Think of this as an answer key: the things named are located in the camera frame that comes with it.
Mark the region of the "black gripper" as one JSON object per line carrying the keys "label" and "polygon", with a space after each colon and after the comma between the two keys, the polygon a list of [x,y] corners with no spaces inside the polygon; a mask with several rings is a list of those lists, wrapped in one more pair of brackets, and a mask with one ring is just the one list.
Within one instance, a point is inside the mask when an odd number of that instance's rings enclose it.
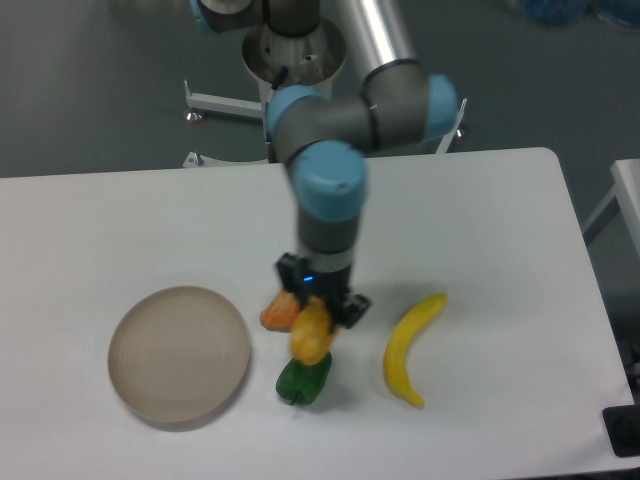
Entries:
{"label": "black gripper", "polygon": [[311,296],[327,301],[331,333],[342,328],[351,329],[371,306],[368,297],[351,292],[351,266],[320,272],[309,267],[306,257],[285,252],[275,263],[275,268],[282,289],[294,296],[301,309]]}

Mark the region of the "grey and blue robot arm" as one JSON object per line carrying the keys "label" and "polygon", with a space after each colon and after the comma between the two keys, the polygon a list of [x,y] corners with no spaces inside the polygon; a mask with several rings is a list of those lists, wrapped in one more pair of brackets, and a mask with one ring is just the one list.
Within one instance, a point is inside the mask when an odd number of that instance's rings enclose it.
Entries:
{"label": "grey and blue robot arm", "polygon": [[350,288],[367,194],[366,154],[445,136],[458,96],[415,55],[395,1],[342,1],[343,23],[316,1],[194,1],[197,24],[245,30],[246,67],[266,82],[268,158],[286,169],[297,208],[297,250],[276,264],[301,305],[321,300],[332,328],[369,308]]}

